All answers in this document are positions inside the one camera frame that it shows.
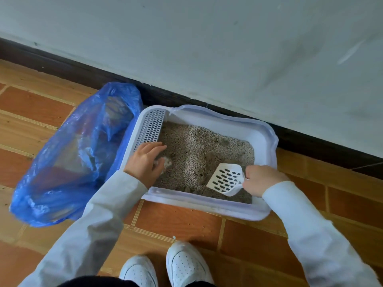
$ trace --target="black pant leg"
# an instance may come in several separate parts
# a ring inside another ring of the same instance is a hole
[[[205,282],[205,281],[196,281],[196,282],[193,282],[193,283],[186,285],[186,287],[217,287],[217,286],[212,284],[212,283]]]
[[[124,281],[116,277],[82,276],[69,280],[57,287],[139,287],[133,281]]]

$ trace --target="plastic grid panel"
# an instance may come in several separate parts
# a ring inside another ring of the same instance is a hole
[[[146,114],[134,150],[145,142],[157,142],[166,110],[152,110]]]

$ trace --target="white sneaker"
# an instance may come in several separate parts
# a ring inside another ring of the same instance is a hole
[[[158,287],[156,271],[147,256],[131,257],[122,266],[120,279],[131,280],[140,287]]]
[[[214,284],[209,267],[191,244],[175,242],[166,254],[166,270],[172,287],[185,287],[195,281]]]

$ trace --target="wall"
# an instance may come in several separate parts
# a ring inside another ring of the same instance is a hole
[[[383,0],[0,0],[0,37],[383,157]]]

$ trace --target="baseboard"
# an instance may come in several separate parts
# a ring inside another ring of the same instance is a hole
[[[140,90],[142,101],[147,106],[158,104],[168,107],[179,107],[184,104],[193,104],[207,107],[225,115],[251,118],[2,38],[0,38],[0,59],[95,89],[100,89],[107,82],[133,83]],[[279,137],[279,147],[282,149],[383,179],[383,158],[305,135],[284,127],[273,124],[271,124],[271,126]]]

